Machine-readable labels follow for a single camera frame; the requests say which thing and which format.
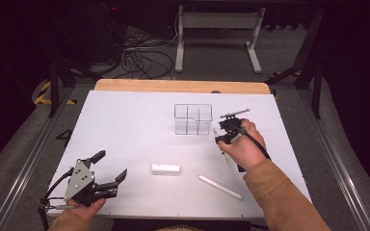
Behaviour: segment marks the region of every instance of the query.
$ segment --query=white table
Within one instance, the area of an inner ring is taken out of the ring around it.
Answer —
[[[213,94],[93,90],[89,93],[53,181],[77,159],[100,150],[106,156],[91,167],[98,184],[128,174],[116,198],[99,211],[107,218],[254,219],[263,218],[236,164],[227,168],[221,151],[209,135],[176,135],[174,104],[211,104],[212,127],[219,116],[250,108],[239,117],[256,123],[276,163],[308,198],[299,165],[271,94]],[[179,175],[154,175],[152,164],[181,166]],[[200,181],[202,174],[244,196],[239,200]],[[63,196],[67,182],[52,196]],[[52,205],[64,204],[62,200]],[[61,211],[51,210],[49,215]]]

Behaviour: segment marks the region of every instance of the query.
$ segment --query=sleeve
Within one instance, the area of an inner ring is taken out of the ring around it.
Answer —
[[[90,231],[92,222],[92,220],[80,218],[69,210],[64,210],[50,225],[49,231]]]
[[[270,160],[243,177],[270,230],[330,230],[320,214],[284,172]]]

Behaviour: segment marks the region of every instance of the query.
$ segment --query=white stick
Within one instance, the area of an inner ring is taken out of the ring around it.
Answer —
[[[243,196],[241,194],[239,194],[239,193],[237,193],[235,191],[232,191],[232,190],[228,189],[227,187],[225,187],[225,186],[223,186],[221,184],[218,184],[218,183],[216,183],[215,181],[213,181],[213,180],[211,180],[209,178],[206,178],[206,177],[200,175],[199,176],[199,180],[201,180],[201,181],[203,181],[205,183],[208,183],[209,185],[211,185],[211,186],[213,186],[213,187],[215,187],[215,188],[217,188],[219,190],[222,190],[225,193],[228,193],[230,195],[233,195],[234,197],[236,197],[236,198],[238,198],[240,200],[243,199]]]

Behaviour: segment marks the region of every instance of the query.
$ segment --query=clear plastic box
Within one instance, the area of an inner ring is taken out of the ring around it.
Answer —
[[[209,135],[212,123],[212,105],[175,104],[175,134]]]

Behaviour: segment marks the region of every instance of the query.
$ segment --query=white rectangular block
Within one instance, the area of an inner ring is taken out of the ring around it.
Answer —
[[[153,164],[152,173],[154,174],[179,174],[181,166],[170,166],[170,165],[156,165]]]

